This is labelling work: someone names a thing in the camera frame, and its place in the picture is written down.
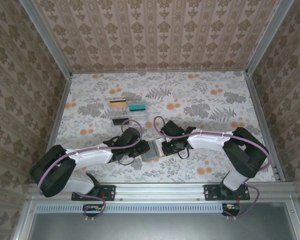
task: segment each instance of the black cable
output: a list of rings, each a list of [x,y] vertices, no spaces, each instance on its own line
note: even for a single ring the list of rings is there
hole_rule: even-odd
[[[181,158],[181,159],[187,159],[189,157],[189,155],[190,155],[189,148],[186,149],[186,152],[188,153],[188,156],[186,156],[185,158],[183,158],[183,157],[180,156],[180,152],[178,151],[179,158]]]
[[[132,162],[129,162],[129,163],[127,163],[127,164],[124,164],[124,163],[121,163],[120,162],[120,160],[118,161],[121,165],[123,165],[123,166],[128,166],[128,165],[130,165],[130,164],[132,164],[134,161],[135,161],[135,157],[133,158],[133,160],[132,160]]]

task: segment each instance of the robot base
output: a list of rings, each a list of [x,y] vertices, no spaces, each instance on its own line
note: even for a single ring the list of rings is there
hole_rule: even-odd
[[[86,195],[95,196],[101,198],[105,201],[114,201],[116,196],[116,186],[115,185],[101,185],[94,176],[90,173],[86,175],[92,180],[94,187]],[[71,195],[72,201],[95,201],[95,199],[90,197],[79,196],[75,192]]]
[[[243,184],[236,191],[228,191],[227,194],[222,192],[221,184],[204,185],[203,189],[206,201],[237,201],[238,197],[240,201],[250,200],[248,187]]]

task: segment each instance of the table surface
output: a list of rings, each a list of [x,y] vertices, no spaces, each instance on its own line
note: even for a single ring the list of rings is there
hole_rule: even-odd
[[[111,123],[111,98],[146,101],[149,122],[143,128],[143,139],[147,141],[160,137],[152,123],[160,115],[183,129],[192,126],[227,132],[245,127],[263,143],[241,71],[74,74],[71,79],[55,143],[65,149],[92,147],[122,134]],[[79,171],[93,174],[101,183],[198,183],[220,182],[231,167],[223,152],[193,149],[187,159],[171,155],[142,162],[137,157],[128,166],[113,162]],[[251,181],[272,182],[275,178],[269,167]]]

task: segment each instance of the metal frame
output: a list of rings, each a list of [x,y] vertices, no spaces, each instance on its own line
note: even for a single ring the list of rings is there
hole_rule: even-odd
[[[219,204],[224,201],[205,201],[204,185],[207,183],[112,183],[116,186],[115,200],[112,205],[138,204]],[[298,196],[291,182],[253,182],[252,186],[260,190],[260,203],[286,203],[291,223],[298,240],[300,240],[300,208],[296,203]],[[31,184],[28,190],[26,204],[23,207],[21,218],[17,226],[14,240],[26,240],[35,217],[38,204],[74,204],[82,201],[71,201],[71,193],[60,193],[54,197],[46,198],[38,194],[36,184]],[[250,188],[250,200],[253,202],[257,192]],[[89,204],[100,203],[89,201]]]
[[[246,66],[248,74],[252,75],[252,73],[255,71],[293,2],[294,0],[283,0],[279,2],[268,26],[263,33],[263,36],[261,37],[248,65]]]
[[[267,121],[264,115],[264,112],[262,110],[261,107],[261,103],[257,94],[257,90],[255,87],[255,84],[253,82],[253,79],[251,77],[250,74],[244,74],[244,78],[245,78],[245,82],[246,85],[248,87],[249,93],[250,93],[250,97],[251,97],[251,101],[252,101],[252,105],[255,111],[255,115],[256,118],[258,120],[259,126],[260,126],[260,130],[261,130],[261,134],[262,134],[262,138],[264,140],[264,144],[265,147],[268,149],[269,154],[272,158],[272,170],[274,174],[278,175],[278,180],[284,182],[285,181],[285,176],[284,176],[284,172],[282,171],[280,162],[279,162],[279,158],[276,152],[276,148],[274,145],[274,142],[271,138],[271,134],[267,125]]]
[[[47,28],[45,21],[40,15],[39,10],[36,8],[36,5],[33,0],[20,0],[22,6],[24,7],[26,13],[29,15],[31,21],[33,22],[36,30],[39,32],[41,38],[43,39],[45,45],[49,49],[49,52],[52,54],[56,64],[58,64],[62,74],[66,80],[69,80],[71,77],[71,67],[67,63],[64,54],[57,45],[57,42],[54,40],[50,34],[49,29]]]
[[[38,203],[35,214],[83,214],[87,203]],[[96,213],[87,209],[87,214]],[[107,202],[105,214],[221,214],[222,203],[120,203]]]
[[[59,108],[58,108],[58,111],[56,112],[54,124],[53,124],[52,130],[51,130],[49,142],[48,142],[48,145],[46,146],[45,152],[49,151],[49,149],[51,149],[56,143],[56,139],[58,136],[58,131],[59,131],[60,123],[62,120],[62,115],[64,114],[64,110],[65,110],[67,98],[69,95],[71,83],[72,83],[71,78],[65,82],[65,86],[64,86],[62,97],[60,100]]]
[[[116,71],[85,71],[84,74],[132,74],[132,73],[201,73],[201,72],[242,72],[244,68],[215,68],[215,69],[155,69],[155,70],[116,70]],[[72,74],[82,74],[81,72],[74,71]]]

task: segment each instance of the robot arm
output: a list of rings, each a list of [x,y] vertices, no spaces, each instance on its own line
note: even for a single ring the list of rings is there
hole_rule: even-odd
[[[125,155],[130,158],[141,155],[143,161],[148,161],[160,156],[177,154],[185,149],[202,148],[225,152],[231,161],[233,169],[228,172],[220,184],[221,194],[227,198],[234,194],[248,178],[254,178],[266,159],[266,155],[259,148],[229,136],[224,136],[224,134],[228,134],[250,140],[267,151],[252,134],[242,127],[238,127],[233,132],[207,132],[195,127],[188,127],[183,130],[174,122],[169,121],[162,127],[161,132],[169,137],[198,134],[171,139],[170,141],[165,137],[149,142],[141,140],[133,147],[110,149],[111,147],[128,146],[138,140],[140,133],[129,127],[121,136],[113,137],[108,141],[104,141],[103,144],[93,147],[96,149],[94,151],[89,151],[89,149],[85,149],[85,152],[80,149],[64,149],[60,145],[56,145],[31,169],[30,175],[38,184],[46,170],[57,159],[70,152],[80,152],[67,156],[58,165],[54,166],[43,180],[40,190],[46,197],[52,197],[60,192],[80,192],[95,196],[95,192],[99,188],[98,181],[90,174],[81,175],[74,171],[90,165],[120,161]]]
[[[123,156],[128,155],[135,158],[149,150],[145,140],[139,141],[133,147],[140,133],[138,130],[129,127],[121,136],[113,137],[102,144],[94,146],[93,149],[64,149],[61,145],[53,146],[30,170],[30,175],[38,184],[47,169],[60,157],[76,152],[76,154],[65,157],[59,164],[55,165],[44,178],[40,190],[47,198],[60,192],[80,192],[82,194],[93,194],[99,188],[98,181],[91,174],[79,174],[75,171],[95,164],[106,164],[120,161]]]
[[[162,127],[161,133],[169,137],[178,137],[193,133],[197,134],[183,138],[173,138],[170,141],[167,141],[165,137],[150,141],[150,151],[142,155],[143,161],[155,159],[160,156],[177,154],[185,149],[209,149],[226,153],[233,168],[222,180],[221,186],[231,191],[236,191],[241,184],[249,178],[256,176],[266,159],[266,155],[256,146],[231,138],[229,135],[249,140],[268,152],[268,150],[243,127],[238,127],[235,131],[223,133],[207,132],[195,127],[188,127],[186,130],[183,130],[170,120]]]

